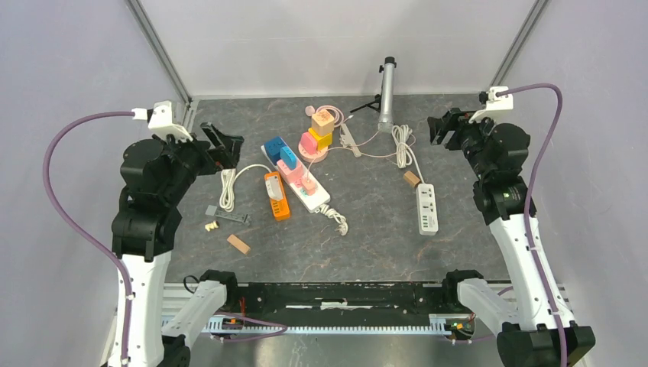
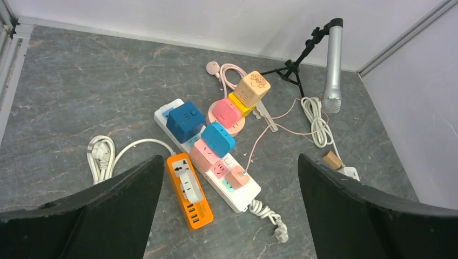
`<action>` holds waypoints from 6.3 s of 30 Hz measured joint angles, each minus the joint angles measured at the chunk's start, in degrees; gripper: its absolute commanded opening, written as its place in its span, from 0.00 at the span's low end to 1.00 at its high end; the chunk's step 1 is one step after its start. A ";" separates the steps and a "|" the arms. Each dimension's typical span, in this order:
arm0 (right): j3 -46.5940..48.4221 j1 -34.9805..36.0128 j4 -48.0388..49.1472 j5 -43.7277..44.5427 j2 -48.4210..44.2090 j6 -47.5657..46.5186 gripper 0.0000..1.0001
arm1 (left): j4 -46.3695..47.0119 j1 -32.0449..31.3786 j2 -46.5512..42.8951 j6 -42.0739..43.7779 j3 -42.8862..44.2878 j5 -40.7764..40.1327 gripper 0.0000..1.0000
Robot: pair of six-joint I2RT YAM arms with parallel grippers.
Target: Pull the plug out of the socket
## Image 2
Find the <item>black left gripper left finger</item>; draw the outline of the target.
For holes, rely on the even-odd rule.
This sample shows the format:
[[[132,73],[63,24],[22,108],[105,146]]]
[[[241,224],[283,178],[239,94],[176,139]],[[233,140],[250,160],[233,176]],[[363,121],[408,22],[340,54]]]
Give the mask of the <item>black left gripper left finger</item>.
[[[142,258],[164,169],[152,156],[73,195],[1,213],[1,258]]]

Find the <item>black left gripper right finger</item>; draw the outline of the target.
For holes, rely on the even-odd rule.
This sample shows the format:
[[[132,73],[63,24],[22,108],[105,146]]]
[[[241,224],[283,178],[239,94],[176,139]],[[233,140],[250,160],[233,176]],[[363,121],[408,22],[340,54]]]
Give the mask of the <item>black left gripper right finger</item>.
[[[457,258],[457,210],[385,193],[304,154],[298,178],[318,258]]]

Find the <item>white plug adapter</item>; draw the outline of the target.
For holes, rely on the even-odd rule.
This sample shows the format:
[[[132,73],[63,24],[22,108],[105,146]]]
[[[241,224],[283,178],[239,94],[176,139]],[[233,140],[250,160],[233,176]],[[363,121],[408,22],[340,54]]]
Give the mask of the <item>white plug adapter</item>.
[[[204,197],[197,183],[197,179],[190,169],[178,173],[177,176],[180,180],[184,198],[187,201],[194,204],[203,200]]]

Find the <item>pink cube socket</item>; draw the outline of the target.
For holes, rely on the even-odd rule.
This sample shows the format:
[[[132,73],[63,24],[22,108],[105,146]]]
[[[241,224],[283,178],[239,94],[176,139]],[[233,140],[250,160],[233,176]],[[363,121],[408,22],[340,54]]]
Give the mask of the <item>pink cube socket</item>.
[[[199,139],[194,143],[190,157],[202,173],[210,171],[218,179],[221,179],[229,172],[222,159],[214,154],[203,139]]]

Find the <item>white long power strip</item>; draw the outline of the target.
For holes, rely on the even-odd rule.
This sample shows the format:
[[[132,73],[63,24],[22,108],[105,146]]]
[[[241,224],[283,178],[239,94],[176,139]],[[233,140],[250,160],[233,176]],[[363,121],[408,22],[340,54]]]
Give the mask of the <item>white long power strip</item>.
[[[168,104],[163,105],[154,112],[154,120],[167,134],[167,136],[173,141],[173,143],[177,145],[181,152],[190,154],[190,141],[185,142],[183,144],[179,143],[179,141],[166,127],[166,121],[169,112],[183,104],[184,102],[181,99],[176,99]],[[196,164],[194,164],[194,168],[206,179],[206,181],[212,186],[212,188],[236,213],[245,212],[248,209],[248,206],[252,202],[252,200],[254,200],[261,191],[261,187],[252,178],[249,178],[249,181],[246,185],[244,185],[238,190],[235,190],[225,180],[224,176],[218,177],[212,172],[212,170],[209,169],[205,171],[202,169],[202,167]]]

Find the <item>small salmon charger plug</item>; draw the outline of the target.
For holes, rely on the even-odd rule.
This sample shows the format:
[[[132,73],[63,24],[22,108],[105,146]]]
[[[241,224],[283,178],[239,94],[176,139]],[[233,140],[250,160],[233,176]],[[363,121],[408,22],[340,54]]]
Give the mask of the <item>small salmon charger plug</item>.
[[[234,190],[238,190],[248,184],[250,179],[250,176],[241,166],[235,166],[225,175],[225,180]]]

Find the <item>dark blue cube socket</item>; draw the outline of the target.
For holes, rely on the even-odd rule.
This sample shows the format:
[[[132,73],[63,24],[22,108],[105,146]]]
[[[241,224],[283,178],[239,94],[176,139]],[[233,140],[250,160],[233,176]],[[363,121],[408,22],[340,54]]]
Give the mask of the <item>dark blue cube socket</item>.
[[[205,123],[205,117],[191,101],[171,110],[167,117],[166,127],[183,144],[197,135]]]

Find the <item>light blue cube socket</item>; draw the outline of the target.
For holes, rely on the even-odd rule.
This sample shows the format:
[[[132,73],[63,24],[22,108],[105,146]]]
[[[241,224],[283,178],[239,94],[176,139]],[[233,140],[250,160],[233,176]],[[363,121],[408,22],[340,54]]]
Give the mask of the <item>light blue cube socket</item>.
[[[208,124],[201,138],[219,158],[223,158],[235,147],[235,140],[217,121]]]

